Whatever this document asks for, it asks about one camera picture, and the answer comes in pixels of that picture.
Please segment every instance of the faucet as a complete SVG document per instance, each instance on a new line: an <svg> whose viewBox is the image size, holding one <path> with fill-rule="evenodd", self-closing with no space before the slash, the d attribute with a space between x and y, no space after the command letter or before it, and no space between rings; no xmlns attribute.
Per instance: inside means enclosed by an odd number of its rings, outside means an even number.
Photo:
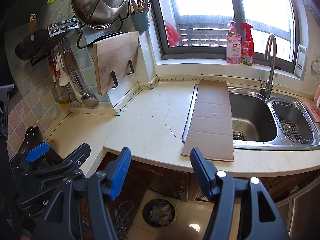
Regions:
<svg viewBox="0 0 320 240"><path fill-rule="evenodd" d="M260 89L260 94L265 97L265 98L270 98L270 94L272 91L273 87L273 75L275 73L275 68L276 68L276 55L277 55L277 42L276 42L276 36L273 33L270 33L266 45L266 51L264 53L264 59L269 60L270 57L270 52L271 52L271 45L273 44L273 54L272 54L272 60L271 60L271 69L270 69L270 76L269 79L266 82L266 86L263 87L261 78L260 84L261 84L261 89Z"/></svg>

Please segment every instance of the trash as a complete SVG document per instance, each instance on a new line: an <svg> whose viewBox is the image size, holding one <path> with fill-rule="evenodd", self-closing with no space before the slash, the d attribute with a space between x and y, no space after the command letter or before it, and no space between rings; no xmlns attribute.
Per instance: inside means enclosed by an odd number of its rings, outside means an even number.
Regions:
<svg viewBox="0 0 320 240"><path fill-rule="evenodd" d="M150 220L161 226L169 225L173 220L174 208L167 202L160 202L152 207Z"/></svg>

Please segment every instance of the window glass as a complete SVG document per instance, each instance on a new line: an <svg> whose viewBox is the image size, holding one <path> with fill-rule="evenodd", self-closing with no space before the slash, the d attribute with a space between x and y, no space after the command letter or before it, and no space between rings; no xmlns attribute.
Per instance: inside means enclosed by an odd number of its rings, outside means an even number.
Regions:
<svg viewBox="0 0 320 240"><path fill-rule="evenodd" d="M168 45L226 46L232 0L160 0Z"/></svg>
<svg viewBox="0 0 320 240"><path fill-rule="evenodd" d="M277 57L292 62L294 28L290 0L242 1L246 21L254 28L254 51L264 53L268 34L273 33L277 40Z"/></svg>

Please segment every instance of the tiled floor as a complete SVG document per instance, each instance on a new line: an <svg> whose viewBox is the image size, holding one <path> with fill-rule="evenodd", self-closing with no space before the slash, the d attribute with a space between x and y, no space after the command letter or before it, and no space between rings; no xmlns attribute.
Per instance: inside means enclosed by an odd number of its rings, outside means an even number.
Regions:
<svg viewBox="0 0 320 240"><path fill-rule="evenodd" d="M139 210L133 220L133 225L129 229L129 240L201 240L203 239L207 228L213 204L199 201L180 201L168 198L177 209L177 217L172 224L164 228L153 228L149 226L142 218L142 207L151 198L163 197L163 195L146 191ZM235 240L237 237L240 216L240 204L235 204L232 228L229 240ZM191 224L197 224L200 231L190 227Z"/></svg>

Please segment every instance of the drain strainer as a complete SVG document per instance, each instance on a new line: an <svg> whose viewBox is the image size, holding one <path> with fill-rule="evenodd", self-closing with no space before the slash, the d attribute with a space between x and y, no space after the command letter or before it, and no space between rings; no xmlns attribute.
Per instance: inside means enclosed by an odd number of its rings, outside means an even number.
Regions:
<svg viewBox="0 0 320 240"><path fill-rule="evenodd" d="M247 141L247 137L243 133L240 133L240 132L234 132L233 139L240 140L240 141Z"/></svg>

